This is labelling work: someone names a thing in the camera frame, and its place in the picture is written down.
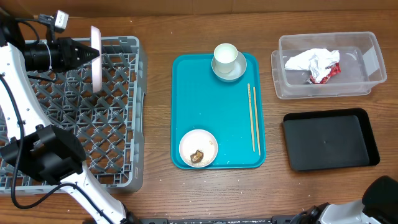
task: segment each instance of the chopstick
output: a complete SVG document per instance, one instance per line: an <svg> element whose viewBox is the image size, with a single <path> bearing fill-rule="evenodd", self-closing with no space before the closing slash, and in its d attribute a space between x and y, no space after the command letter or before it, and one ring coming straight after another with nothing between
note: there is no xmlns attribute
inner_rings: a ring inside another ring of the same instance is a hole
<svg viewBox="0 0 398 224"><path fill-rule="evenodd" d="M253 152L255 152L256 151L256 147L254 145L253 111L252 111L252 108L251 108L250 83L248 83L248 97L249 97L249 111L250 111L251 141L252 141L252 145L253 145Z"/></svg>
<svg viewBox="0 0 398 224"><path fill-rule="evenodd" d="M257 116L256 87L253 87L253 96L254 96L254 114L256 115L257 147L259 148L259 156L261 156L260 135L259 135L259 118Z"/></svg>

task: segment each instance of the white cup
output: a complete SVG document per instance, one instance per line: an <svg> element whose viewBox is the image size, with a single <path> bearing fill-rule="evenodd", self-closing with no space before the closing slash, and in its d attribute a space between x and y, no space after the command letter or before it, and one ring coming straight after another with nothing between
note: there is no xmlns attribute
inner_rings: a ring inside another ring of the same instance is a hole
<svg viewBox="0 0 398 224"><path fill-rule="evenodd" d="M238 50L232 44L220 44L214 49L216 69L221 73L228 73L234 69L234 63L238 56Z"/></svg>

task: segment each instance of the blue tray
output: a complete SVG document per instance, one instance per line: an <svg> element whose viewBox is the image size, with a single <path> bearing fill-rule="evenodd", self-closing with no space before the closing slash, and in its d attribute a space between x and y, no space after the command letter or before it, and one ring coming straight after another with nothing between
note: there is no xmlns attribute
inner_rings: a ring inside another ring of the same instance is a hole
<svg viewBox="0 0 398 224"><path fill-rule="evenodd" d="M181 138L193 129L204 129L218 142L218 154L211 165L200 169L242 169L261 166L266 159L266 135L262 117L259 66L256 58L243 54L248 68L232 83L217 79L211 69L213 54L181 55L173 63L171 158L181 169L197 169L182 161ZM251 86L254 142L253 152L248 103ZM256 87L260 150L258 153L253 87Z"/></svg>

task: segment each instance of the clear plastic bin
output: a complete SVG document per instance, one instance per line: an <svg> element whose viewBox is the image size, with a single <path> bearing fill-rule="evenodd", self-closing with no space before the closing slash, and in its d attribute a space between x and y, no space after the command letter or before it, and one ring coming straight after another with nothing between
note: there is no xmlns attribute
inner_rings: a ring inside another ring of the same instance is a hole
<svg viewBox="0 0 398 224"><path fill-rule="evenodd" d="M340 51L341 73L326 84L306 84L309 71L285 70L289 58L314 49ZM285 35L279 51L271 55L272 77L280 99L367 95L375 85L386 81L383 56L372 32Z"/></svg>

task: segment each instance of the white tissue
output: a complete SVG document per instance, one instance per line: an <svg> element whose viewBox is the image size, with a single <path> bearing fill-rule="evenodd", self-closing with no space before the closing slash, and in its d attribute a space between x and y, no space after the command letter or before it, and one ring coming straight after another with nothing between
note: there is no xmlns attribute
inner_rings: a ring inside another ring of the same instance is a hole
<svg viewBox="0 0 398 224"><path fill-rule="evenodd" d="M286 62L285 69L311 71L315 82L320 83L331 71L327 67L339 61L340 53L338 50L329 52L327 49L311 49L291 57Z"/></svg>

